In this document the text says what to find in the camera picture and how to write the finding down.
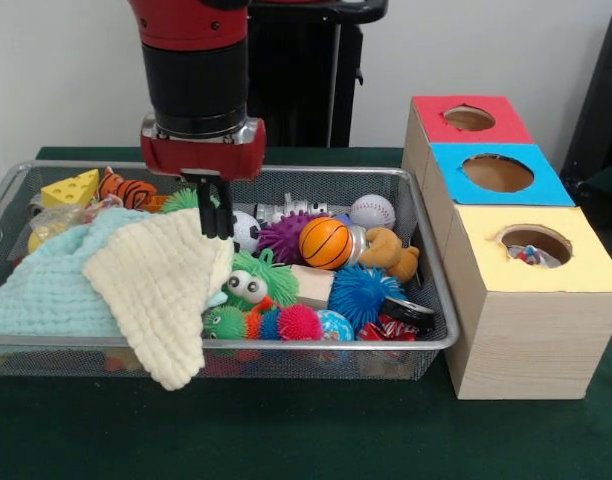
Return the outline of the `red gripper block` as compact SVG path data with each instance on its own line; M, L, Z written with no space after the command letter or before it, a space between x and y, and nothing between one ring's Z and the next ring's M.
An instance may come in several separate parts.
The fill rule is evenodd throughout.
M254 180L261 172L266 153L265 123L248 118L234 133L206 139L185 139L165 134L154 118L145 118L141 127L141 152L147 167L169 176L220 176L217 185L219 207L211 200L211 183L198 180L198 208L202 233L220 239L234 235L233 198L228 181Z

